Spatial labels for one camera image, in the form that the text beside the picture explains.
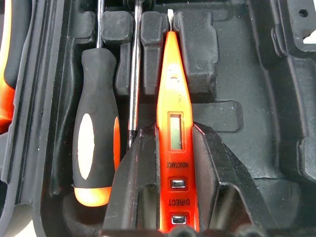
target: black plastic tool case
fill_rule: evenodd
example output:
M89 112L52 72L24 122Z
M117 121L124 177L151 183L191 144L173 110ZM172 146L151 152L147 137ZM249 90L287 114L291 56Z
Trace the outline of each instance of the black plastic tool case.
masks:
M96 2L33 0L14 119L0 135L0 236L12 236L31 219L39 237L93 237L102 229L106 208L80 205L72 187L80 61L82 51L94 46ZM129 11L119 0L106 4L107 11ZM216 94L193 104L194 120L218 132L247 168L276 223L274 230L238 235L316 236L316 44L303 44L316 29L313 0L158 0L153 11L168 8L213 13ZM154 101L141 96L140 128L155 121ZM127 99L118 98L118 106L126 137ZM172 235L195 235L188 231Z

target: black rubber grip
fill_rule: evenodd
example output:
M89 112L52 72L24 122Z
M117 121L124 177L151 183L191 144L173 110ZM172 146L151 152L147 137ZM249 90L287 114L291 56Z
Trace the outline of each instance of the black rubber grip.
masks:
M115 172L114 123L116 117L119 116L113 91L116 58L108 49L94 48L82 53L81 62L84 82L73 140L74 187L110 187Z
M22 49L30 27L32 0L11 0L11 6L11 36L8 60L4 70L4 79L10 87L15 89Z

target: tool case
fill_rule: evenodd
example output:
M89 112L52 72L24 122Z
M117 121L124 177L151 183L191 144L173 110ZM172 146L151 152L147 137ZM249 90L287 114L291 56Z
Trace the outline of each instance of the tool case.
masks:
M140 131L127 154L133 12L107 0L102 38L118 62L122 160L109 204L91 208L74 195L72 142L96 4L32 0L13 121L0 135L0 236L30 220L39 237L165 235L154 123L169 8L193 103L200 218L200 233L169 235L316 236L316 44L303 42L316 30L313 0L145 2Z

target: metal button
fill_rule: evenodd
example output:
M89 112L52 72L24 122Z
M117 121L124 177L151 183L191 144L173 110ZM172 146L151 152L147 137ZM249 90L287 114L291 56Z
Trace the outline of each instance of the metal button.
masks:
M187 223L186 215L174 215L171 216L171 224L173 225L185 225Z
M171 187L173 189L184 189L186 187L186 182L183 179L171 180Z

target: orange voltage tester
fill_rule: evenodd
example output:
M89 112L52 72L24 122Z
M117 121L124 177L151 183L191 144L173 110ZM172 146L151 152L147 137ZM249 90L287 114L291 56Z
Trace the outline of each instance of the orange voltage tester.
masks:
M178 225L199 231L198 198L193 156L192 107L182 66L173 11L164 48L157 105L160 155L160 231Z

